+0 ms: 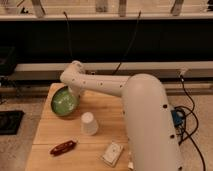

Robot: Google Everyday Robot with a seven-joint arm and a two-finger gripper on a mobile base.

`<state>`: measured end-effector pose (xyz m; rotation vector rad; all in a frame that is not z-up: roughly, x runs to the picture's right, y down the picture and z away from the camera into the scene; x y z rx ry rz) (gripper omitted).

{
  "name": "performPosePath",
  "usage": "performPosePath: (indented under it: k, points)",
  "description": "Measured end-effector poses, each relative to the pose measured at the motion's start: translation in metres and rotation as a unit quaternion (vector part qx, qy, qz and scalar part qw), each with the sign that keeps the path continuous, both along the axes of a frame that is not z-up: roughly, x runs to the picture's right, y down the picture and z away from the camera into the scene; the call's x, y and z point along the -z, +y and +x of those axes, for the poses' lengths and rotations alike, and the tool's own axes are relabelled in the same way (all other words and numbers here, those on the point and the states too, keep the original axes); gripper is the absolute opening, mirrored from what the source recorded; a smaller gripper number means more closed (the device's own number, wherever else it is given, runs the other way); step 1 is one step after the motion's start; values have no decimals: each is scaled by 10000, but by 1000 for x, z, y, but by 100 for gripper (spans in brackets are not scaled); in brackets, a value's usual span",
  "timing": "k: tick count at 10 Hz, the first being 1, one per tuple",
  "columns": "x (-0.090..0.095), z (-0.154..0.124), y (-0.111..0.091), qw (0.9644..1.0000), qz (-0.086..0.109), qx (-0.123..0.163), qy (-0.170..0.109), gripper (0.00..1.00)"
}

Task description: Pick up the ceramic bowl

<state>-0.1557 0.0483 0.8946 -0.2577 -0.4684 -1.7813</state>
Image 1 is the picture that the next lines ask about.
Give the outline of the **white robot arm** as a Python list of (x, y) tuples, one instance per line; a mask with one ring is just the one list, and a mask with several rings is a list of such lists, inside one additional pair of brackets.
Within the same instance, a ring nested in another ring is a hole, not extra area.
[(89, 75), (74, 61), (60, 80), (75, 94), (92, 90), (122, 99), (134, 171), (184, 171), (170, 105), (158, 78)]

